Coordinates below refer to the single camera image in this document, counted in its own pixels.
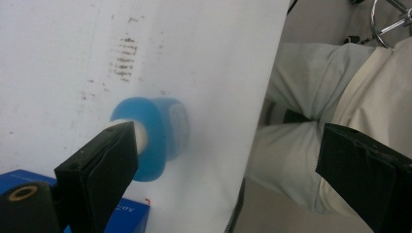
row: metal wheel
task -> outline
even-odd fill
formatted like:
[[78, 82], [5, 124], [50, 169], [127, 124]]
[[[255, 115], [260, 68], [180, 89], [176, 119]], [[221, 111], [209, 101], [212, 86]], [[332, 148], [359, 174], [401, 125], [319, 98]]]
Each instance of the metal wheel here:
[[376, 19], [375, 19], [375, 10], [376, 10], [376, 3], [378, 2], [378, 0], [374, 0], [373, 4], [372, 4], [372, 10], [370, 12], [370, 30], [372, 31], [372, 38], [368, 38], [363, 42], [360, 42], [361, 44], [367, 43], [373, 39], [375, 39], [380, 45], [382, 45], [385, 48], [391, 48], [392, 47], [384, 41], [384, 39], [382, 39], [382, 35], [385, 34], [386, 32], [399, 27], [400, 25], [408, 25], [412, 22], [412, 8], [411, 9], [407, 9], [405, 6], [403, 6], [403, 4], [399, 3], [397, 0], [387, 0], [387, 2], [389, 2], [390, 4], [392, 4], [395, 8], [397, 8], [398, 10], [400, 10], [403, 15], [402, 15], [402, 19], [394, 24], [392, 24], [389, 27], [386, 27], [382, 30], [378, 30], [376, 29]]

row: white paper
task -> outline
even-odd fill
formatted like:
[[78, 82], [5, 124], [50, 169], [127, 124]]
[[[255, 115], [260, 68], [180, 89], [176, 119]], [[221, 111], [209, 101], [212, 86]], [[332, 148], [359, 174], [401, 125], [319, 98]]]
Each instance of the white paper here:
[[188, 147], [125, 197], [151, 200], [148, 233], [223, 232], [288, 5], [1, 1], [0, 173], [53, 176], [121, 100], [176, 98], [189, 114]]

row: metal rod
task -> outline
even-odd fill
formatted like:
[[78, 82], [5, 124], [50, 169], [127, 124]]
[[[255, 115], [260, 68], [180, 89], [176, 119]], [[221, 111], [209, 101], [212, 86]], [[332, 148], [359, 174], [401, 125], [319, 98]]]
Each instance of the metal rod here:
[[397, 0], [387, 0], [387, 2], [391, 3], [392, 6], [397, 8], [403, 14], [408, 12], [408, 8], [405, 7], [402, 3], [398, 2]]
[[[379, 36], [382, 36], [383, 34], [391, 31], [392, 29], [399, 27], [400, 25], [402, 25], [403, 23], [405, 23], [405, 21], [406, 21], [406, 19], [403, 18], [403, 19], [401, 19], [400, 21], [392, 24], [391, 26], [385, 27], [384, 29], [382, 29], [382, 30], [380, 30], [380, 31], [378, 32], [378, 35], [379, 35]], [[361, 44], [361, 45], [364, 45], [364, 44], [366, 44], [366, 43], [368, 43], [368, 42], [371, 42], [371, 41], [373, 41], [373, 40], [375, 40], [375, 38], [374, 38], [373, 36], [369, 36], [368, 38], [366, 38], [366, 39], [364, 39], [363, 41], [361, 41], [360, 44]]]

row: black clamp jaw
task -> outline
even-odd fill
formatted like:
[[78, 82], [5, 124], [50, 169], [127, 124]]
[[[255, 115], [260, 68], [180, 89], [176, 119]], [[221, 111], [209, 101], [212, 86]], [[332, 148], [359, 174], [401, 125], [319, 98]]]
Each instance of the black clamp jaw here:
[[411, 232], [410, 158], [357, 130], [326, 124], [316, 172], [374, 232]]
[[54, 169], [57, 183], [0, 196], [0, 232], [103, 232], [138, 169], [133, 122], [103, 130]]

